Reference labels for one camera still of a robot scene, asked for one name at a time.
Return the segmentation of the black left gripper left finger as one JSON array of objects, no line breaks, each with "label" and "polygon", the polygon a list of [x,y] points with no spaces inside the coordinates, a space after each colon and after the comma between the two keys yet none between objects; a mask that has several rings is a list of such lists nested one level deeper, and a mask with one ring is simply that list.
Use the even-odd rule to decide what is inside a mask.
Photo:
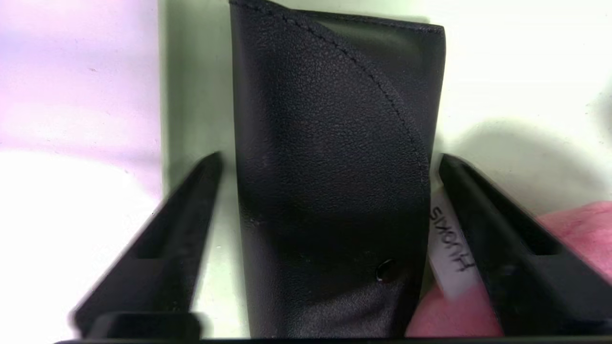
[{"label": "black left gripper left finger", "polygon": [[197,279],[223,172],[202,158],[74,312],[82,340],[198,340]]}]

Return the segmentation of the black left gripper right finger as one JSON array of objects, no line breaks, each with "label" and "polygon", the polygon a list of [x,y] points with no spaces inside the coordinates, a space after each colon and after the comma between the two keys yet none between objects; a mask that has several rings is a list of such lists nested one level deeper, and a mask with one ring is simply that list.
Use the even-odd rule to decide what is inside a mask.
[{"label": "black left gripper right finger", "polygon": [[503,333],[610,337],[611,284],[467,161],[439,176]]}]

